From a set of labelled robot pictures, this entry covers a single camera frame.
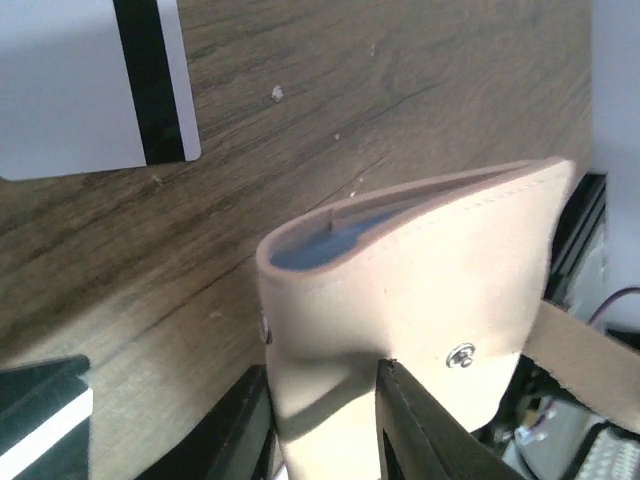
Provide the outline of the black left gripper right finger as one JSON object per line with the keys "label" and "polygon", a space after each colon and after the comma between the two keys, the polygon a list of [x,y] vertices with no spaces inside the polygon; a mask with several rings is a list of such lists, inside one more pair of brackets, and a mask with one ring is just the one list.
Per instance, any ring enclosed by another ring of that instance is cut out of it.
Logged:
{"label": "black left gripper right finger", "polygon": [[521,477],[468,433],[396,360],[378,361],[375,415],[383,479]]}

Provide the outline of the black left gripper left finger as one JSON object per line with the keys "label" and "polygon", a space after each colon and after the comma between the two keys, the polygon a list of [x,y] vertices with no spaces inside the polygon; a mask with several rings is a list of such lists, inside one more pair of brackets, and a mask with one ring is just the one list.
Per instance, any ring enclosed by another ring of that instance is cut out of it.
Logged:
{"label": "black left gripper left finger", "polygon": [[166,479],[267,479],[275,430],[266,367],[250,366],[164,461]]}

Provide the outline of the beige leather card holder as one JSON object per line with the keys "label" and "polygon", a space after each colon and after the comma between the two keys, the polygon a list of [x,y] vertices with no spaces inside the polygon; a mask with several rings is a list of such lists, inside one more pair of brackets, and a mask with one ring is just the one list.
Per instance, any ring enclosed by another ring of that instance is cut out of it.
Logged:
{"label": "beige leather card holder", "polygon": [[554,157],[414,181],[320,207],[260,242],[268,383],[291,478],[380,477],[382,358],[466,430],[495,416],[573,176]]}

